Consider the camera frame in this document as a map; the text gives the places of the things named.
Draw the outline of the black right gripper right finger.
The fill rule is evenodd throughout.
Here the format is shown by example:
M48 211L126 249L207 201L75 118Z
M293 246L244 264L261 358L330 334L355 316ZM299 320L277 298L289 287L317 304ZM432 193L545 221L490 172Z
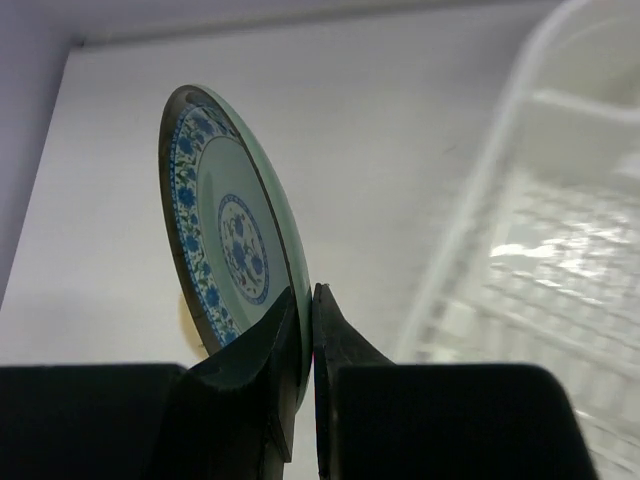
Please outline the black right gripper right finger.
M346 320L327 284L315 285L311 327L318 475L321 479L337 479L337 374L346 367L387 366L392 361Z

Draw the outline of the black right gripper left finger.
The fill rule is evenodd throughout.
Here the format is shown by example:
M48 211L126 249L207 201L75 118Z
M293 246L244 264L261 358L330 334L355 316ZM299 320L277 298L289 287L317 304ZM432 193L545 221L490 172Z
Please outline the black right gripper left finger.
M285 288L253 327L174 387L164 419L165 478L282 478L298 387L298 313Z

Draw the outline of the beige plate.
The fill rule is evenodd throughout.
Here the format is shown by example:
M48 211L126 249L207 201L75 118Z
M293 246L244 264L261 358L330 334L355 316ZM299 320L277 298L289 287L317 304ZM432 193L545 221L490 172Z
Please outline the beige plate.
M197 331L194 320L189 311L185 297L179 296L178 302L178 317L181 325L181 329L190 350L196 355L199 360L203 360L208 357L207 350L200 338Z

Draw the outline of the dark green patterned plate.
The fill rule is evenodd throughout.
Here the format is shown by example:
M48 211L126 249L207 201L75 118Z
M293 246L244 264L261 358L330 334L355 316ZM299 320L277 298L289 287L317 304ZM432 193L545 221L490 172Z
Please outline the dark green patterned plate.
M187 308L214 354L258 323L289 289L299 315L305 396L311 367L311 286L299 230L265 150L217 93L183 85L161 118L164 222Z

